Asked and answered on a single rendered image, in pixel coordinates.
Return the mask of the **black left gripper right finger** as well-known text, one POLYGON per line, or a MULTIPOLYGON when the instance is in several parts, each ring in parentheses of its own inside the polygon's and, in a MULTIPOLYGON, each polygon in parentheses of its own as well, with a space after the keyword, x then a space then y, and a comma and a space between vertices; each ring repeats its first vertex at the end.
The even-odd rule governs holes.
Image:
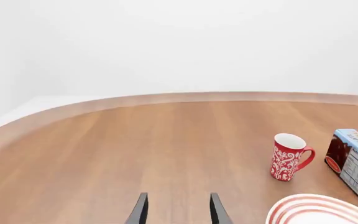
POLYGON ((211 224, 233 224, 217 193, 210 194, 209 212, 211 224))

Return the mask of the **red mug with white pattern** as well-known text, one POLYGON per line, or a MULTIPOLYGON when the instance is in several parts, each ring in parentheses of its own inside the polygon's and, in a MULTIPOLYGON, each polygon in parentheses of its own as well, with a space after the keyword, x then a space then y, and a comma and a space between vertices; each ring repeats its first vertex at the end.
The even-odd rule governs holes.
POLYGON ((293 134, 280 133, 274 136, 270 175, 277 180, 289 182, 295 173, 315 158, 315 150, 293 134))

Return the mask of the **white plate with red rings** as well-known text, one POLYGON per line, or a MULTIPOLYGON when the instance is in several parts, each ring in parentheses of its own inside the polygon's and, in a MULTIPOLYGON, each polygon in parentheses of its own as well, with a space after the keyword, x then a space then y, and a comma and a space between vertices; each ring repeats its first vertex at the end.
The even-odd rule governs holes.
POLYGON ((325 195, 295 194, 275 203, 265 224, 358 224, 358 207, 325 195))

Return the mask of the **chocolate pudding box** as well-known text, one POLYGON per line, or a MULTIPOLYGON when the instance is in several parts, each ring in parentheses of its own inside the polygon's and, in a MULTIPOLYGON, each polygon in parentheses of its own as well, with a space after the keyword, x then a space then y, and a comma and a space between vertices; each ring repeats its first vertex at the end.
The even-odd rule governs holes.
POLYGON ((358 131, 335 130, 324 161, 358 196, 358 131))

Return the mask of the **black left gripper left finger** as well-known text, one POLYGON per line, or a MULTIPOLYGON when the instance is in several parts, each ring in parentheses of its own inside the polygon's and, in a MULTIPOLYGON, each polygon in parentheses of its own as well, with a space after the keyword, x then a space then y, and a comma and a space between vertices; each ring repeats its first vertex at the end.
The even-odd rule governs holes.
POLYGON ((149 209, 148 193, 142 192, 124 224, 146 224, 149 209))

